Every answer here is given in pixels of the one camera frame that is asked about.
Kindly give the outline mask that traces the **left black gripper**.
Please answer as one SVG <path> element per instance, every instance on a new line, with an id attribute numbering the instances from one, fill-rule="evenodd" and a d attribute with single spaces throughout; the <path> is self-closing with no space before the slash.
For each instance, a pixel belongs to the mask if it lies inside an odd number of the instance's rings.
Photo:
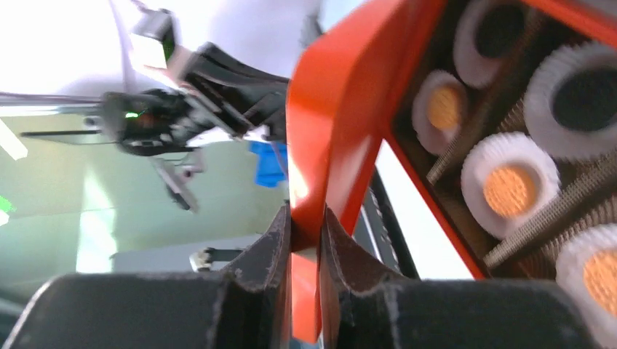
<path id="1" fill-rule="evenodd" d="M 154 75 L 170 90 L 107 92 L 101 132 L 125 153 L 155 156 L 217 141 L 286 141 L 289 79 L 241 63 L 213 43 L 180 51 Z"/>

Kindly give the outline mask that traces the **black sandwich cookie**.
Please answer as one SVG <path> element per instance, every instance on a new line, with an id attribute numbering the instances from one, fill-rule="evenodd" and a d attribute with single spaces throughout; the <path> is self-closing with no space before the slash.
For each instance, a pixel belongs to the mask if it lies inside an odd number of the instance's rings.
<path id="1" fill-rule="evenodd" d="M 496 59 L 506 54 L 525 27 L 525 12 L 515 4 L 499 4 L 478 23 L 474 45 L 482 57 Z"/>
<path id="2" fill-rule="evenodd" d="M 558 86 L 552 98 L 552 114 L 562 127 L 596 132 L 616 123 L 616 69 L 579 71 Z"/>

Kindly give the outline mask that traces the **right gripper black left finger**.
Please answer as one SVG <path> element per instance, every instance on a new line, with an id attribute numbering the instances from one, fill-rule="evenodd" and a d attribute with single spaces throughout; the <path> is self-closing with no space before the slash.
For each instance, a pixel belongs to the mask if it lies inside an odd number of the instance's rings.
<path id="1" fill-rule="evenodd" d="M 6 348 L 287 348 L 290 208 L 218 271 L 73 274 L 43 285 Z"/>

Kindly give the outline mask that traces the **orange box lid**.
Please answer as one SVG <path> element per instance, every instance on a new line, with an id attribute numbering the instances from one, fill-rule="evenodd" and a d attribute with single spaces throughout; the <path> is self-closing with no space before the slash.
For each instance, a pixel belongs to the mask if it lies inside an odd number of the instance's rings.
<path id="1" fill-rule="evenodd" d="M 300 58 L 287 93 L 292 216 L 292 335 L 321 328 L 319 244 L 331 209 L 352 232 L 385 130 L 442 14 L 444 1 L 366 1 Z"/>

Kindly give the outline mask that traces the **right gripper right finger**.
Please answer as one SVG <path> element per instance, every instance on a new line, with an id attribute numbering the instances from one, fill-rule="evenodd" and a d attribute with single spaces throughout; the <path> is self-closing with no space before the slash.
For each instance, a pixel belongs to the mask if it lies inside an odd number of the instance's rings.
<path id="1" fill-rule="evenodd" d="M 595 348 L 549 281 L 422 281 L 388 268 L 325 210 L 320 246 L 326 348 Z"/>

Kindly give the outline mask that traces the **orange cookie box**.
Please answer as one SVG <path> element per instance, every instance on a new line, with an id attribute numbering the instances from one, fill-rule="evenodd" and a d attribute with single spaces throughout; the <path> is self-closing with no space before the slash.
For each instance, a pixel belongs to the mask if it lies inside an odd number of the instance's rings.
<path id="1" fill-rule="evenodd" d="M 616 346 L 616 3 L 441 1 L 391 133 L 479 278 Z"/>

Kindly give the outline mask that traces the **round orange cookie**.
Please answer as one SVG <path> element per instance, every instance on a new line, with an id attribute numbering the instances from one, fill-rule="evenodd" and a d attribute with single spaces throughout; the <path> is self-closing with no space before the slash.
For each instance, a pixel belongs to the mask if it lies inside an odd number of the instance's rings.
<path id="1" fill-rule="evenodd" d="M 484 181 L 482 192 L 488 206 L 504 218 L 526 213 L 538 198 L 532 175 L 526 168 L 515 165 L 495 168 Z"/>
<path id="2" fill-rule="evenodd" d="M 463 100 L 452 86 L 436 88 L 429 96 L 427 119 L 436 129 L 455 129 L 463 118 Z"/>
<path id="3" fill-rule="evenodd" d="M 594 253 L 583 267 L 583 282 L 591 298 L 616 316 L 616 250 Z"/>

